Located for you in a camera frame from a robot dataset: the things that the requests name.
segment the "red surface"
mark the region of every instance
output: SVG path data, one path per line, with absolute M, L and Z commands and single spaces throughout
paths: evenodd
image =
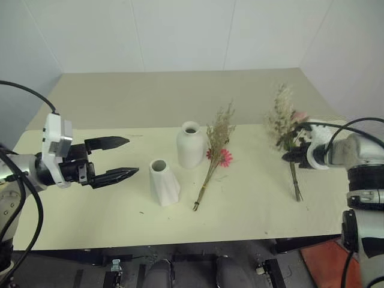
M 332 241 L 302 249 L 301 253 L 318 288 L 340 288 L 346 250 Z M 354 258 L 349 263 L 346 287 L 362 288 L 359 263 Z

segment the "white vase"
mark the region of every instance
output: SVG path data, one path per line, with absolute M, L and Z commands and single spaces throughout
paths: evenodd
M 151 194 L 160 206 L 179 202 L 180 184 L 164 160 L 157 159 L 150 163 L 149 180 Z
M 176 144 L 179 164 L 182 167 L 192 169 L 201 163 L 206 153 L 207 141 L 198 123 L 184 123 L 177 135 Z

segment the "pink flower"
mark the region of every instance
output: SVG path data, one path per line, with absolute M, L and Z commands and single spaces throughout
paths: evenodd
M 306 121 L 308 118 L 308 113 L 307 112 L 295 112 L 292 117 L 291 117 L 291 120 L 293 122 L 297 122 L 297 123 L 300 123 L 300 122 L 304 122 Z
M 211 159 L 211 149 L 209 149 L 206 152 L 206 156 L 208 159 Z M 220 160 L 220 166 L 222 167 L 228 167 L 231 161 L 233 160 L 232 154 L 227 149 L 221 150 L 221 160 Z

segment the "vase opening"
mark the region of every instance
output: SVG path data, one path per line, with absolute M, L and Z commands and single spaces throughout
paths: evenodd
M 161 172 L 166 167 L 167 167 L 167 163 L 164 160 L 157 160 L 152 164 L 152 169 L 156 172 Z
M 196 122 L 188 121 L 182 126 L 186 134 L 196 134 L 200 130 L 200 126 Z

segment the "beige table surface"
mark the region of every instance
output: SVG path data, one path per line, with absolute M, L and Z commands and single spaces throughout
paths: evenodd
M 262 125 L 238 125 L 228 149 L 234 161 L 219 167 L 197 212 L 192 211 L 208 169 L 177 163 L 179 128 L 74 130 L 74 143 L 100 136 L 123 136 L 127 145 L 90 156 L 97 173 L 117 167 L 140 171 L 119 184 L 93 190 L 72 184 L 40 193 L 44 224 L 36 250 L 121 247 L 186 242 L 282 238 L 340 233 L 346 206 L 347 176 L 343 169 L 298 170 L 304 201 L 296 202 L 289 165 L 269 146 Z M 41 130 L 27 131 L 18 153 L 40 151 Z M 149 162 L 168 161 L 182 190 L 180 202 L 162 208 L 149 191 Z M 14 237 L 24 249 L 37 222 L 31 197 L 26 201 Z

